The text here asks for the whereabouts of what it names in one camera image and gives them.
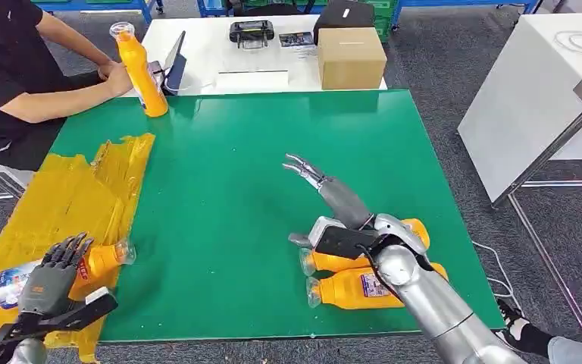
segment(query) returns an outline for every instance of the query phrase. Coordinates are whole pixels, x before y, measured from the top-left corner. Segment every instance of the green crate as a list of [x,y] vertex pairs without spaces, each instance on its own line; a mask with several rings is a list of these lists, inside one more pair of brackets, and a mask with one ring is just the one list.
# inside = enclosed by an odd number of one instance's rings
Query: green crate
[[244,5],[246,6],[265,6],[269,4],[269,0],[246,0]]
[[127,4],[133,0],[86,0],[87,4]]
[[386,42],[387,37],[390,34],[390,23],[391,18],[388,17],[376,17],[374,20],[374,27],[376,28],[376,33],[378,33],[378,38],[381,42]]
[[396,0],[359,0],[374,6],[374,13],[377,17],[391,17],[393,9],[396,7]]
[[[285,3],[287,4],[292,4],[293,2],[291,0],[284,0]],[[307,0],[297,0],[296,4],[298,5],[307,5]],[[327,4],[328,0],[315,0],[314,6],[319,5],[319,6],[325,6]]]

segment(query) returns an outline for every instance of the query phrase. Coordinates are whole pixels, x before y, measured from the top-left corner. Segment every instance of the plastic bottle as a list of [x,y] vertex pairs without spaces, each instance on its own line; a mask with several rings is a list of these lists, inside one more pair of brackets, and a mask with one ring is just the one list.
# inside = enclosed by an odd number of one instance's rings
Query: plastic bottle
[[119,56],[139,94],[144,112],[151,118],[162,116],[168,104],[161,87],[149,71],[146,49],[135,38],[135,27],[126,21],[112,24],[110,34],[117,40]]
[[[126,239],[115,245],[90,248],[77,266],[77,279],[72,290],[78,290],[119,265],[133,264],[135,257],[135,248]],[[16,309],[23,286],[39,263],[41,259],[0,271],[0,315]]]
[[[430,247],[430,235],[422,221],[417,218],[407,218],[401,221],[411,227],[414,233],[423,240],[426,248]],[[344,271],[345,269],[362,268],[370,265],[365,256],[359,256],[357,259],[347,259],[318,253],[307,248],[300,249],[300,264],[302,271],[307,276],[313,275],[315,271]]]
[[[438,263],[431,263],[446,280],[447,272]],[[405,307],[376,278],[373,269],[355,268],[340,271],[321,280],[307,278],[307,297],[310,307],[329,303],[341,309],[385,309]]]

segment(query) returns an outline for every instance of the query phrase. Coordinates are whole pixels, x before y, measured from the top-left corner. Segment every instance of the floor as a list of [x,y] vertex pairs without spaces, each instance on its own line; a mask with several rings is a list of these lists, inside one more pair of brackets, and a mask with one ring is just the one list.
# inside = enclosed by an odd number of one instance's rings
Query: floor
[[[194,3],[165,0],[165,17],[196,17]],[[474,241],[495,248],[532,322],[553,334],[578,332],[560,290],[544,268],[513,208],[492,209],[456,127],[505,44],[518,9],[505,6],[405,9],[399,31],[386,45],[386,82],[409,88],[432,144],[449,180],[456,202]],[[130,20],[142,36],[142,18],[135,14],[57,14],[88,36],[109,55],[116,54],[108,27]],[[52,52],[66,74],[92,66],[57,46]],[[538,177],[582,176],[582,163],[552,163]],[[582,190],[544,189],[517,193],[565,280],[582,307]],[[0,229],[12,201],[0,201]],[[500,277],[493,255],[477,248],[486,273]],[[167,343],[140,346],[100,346],[102,362],[164,363],[395,363],[440,362],[422,336],[249,342]],[[533,362],[543,362],[526,356]],[[55,350],[50,362],[76,362],[74,350]]]

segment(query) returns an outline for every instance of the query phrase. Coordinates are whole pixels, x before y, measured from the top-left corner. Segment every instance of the robot finger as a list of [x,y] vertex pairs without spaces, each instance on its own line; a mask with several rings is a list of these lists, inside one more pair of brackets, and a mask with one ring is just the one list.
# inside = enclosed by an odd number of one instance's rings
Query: robot finger
[[73,238],[74,237],[67,237],[63,242],[57,245],[57,249],[55,249],[55,251],[52,253],[52,258],[50,258],[50,262],[48,262],[49,266],[54,267],[57,262],[61,260],[61,257],[64,256],[66,248]]
[[90,248],[90,244],[92,244],[93,241],[95,241],[95,239],[89,237],[81,244],[79,249],[72,256],[72,259],[70,260],[70,265],[79,264],[79,261],[83,258],[84,255],[86,255],[86,252],[88,251],[88,248]]
[[57,251],[57,249],[59,248],[59,243],[56,243],[55,245],[53,245],[43,256],[43,259],[41,261],[40,265],[44,265],[50,262],[50,260],[52,259],[52,256],[55,254],[55,252]]
[[78,235],[76,235],[70,241],[70,244],[68,244],[66,251],[64,252],[64,255],[61,257],[61,261],[59,261],[57,263],[57,267],[65,268],[67,265],[70,264],[70,260],[72,259],[72,256],[74,255],[75,250],[77,250],[77,247],[79,246],[79,244],[81,243],[81,240],[83,240],[83,238],[85,236],[86,236],[86,233],[82,232],[82,233],[79,233]]
[[307,235],[291,233],[289,234],[288,239],[291,243],[294,243],[295,245],[301,248],[313,249],[313,244],[311,244],[311,241],[309,240]]
[[282,164],[285,169],[296,172],[300,177],[306,179],[316,190],[320,188],[321,181],[324,178],[321,172],[296,155],[286,154],[286,157],[291,162]]
[[318,178],[318,176],[312,174],[311,172],[307,171],[306,169],[290,163],[283,163],[282,166],[285,169],[295,171],[300,177],[306,179],[307,182],[309,182],[309,184],[311,184],[316,190],[320,188],[320,178]]
[[296,164],[301,165],[304,169],[311,172],[312,174],[319,176],[320,178],[324,177],[324,173],[320,169],[318,169],[316,166],[309,163],[306,159],[303,159],[299,155],[287,153],[285,154],[285,156],[287,159],[291,159]]

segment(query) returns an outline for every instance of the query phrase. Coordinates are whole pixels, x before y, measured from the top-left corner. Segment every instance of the yellow plastic sheet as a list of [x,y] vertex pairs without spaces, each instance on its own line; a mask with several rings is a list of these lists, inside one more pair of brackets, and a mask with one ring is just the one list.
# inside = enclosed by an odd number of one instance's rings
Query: yellow plastic sheet
[[[108,141],[95,159],[83,155],[50,154],[35,174],[0,234],[0,271],[41,259],[53,244],[87,231],[94,245],[111,245],[130,232],[144,170],[155,136],[126,136],[123,143]],[[98,278],[70,293],[81,300],[97,287],[114,287],[118,272]],[[0,327],[13,322],[17,309],[0,315]],[[48,347],[79,347],[83,362],[96,362],[95,346],[104,318],[80,332],[55,332]]]

